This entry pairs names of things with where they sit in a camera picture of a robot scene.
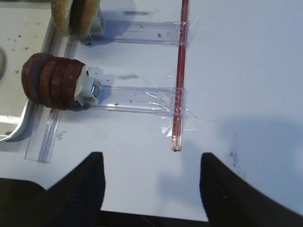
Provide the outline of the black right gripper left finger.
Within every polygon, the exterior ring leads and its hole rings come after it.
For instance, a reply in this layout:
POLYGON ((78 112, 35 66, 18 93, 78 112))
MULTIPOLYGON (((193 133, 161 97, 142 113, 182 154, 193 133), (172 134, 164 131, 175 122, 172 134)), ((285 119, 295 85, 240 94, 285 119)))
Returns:
POLYGON ((95 227, 105 194, 104 159, 92 152, 49 189, 1 178, 2 227, 95 227))

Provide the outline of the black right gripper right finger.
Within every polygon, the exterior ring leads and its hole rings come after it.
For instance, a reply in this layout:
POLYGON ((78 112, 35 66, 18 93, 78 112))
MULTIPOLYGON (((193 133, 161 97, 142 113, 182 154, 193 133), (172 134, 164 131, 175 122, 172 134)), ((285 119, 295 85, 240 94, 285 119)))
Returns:
POLYGON ((265 196, 212 153, 203 153, 200 195, 212 227, 301 227, 303 217, 265 196))

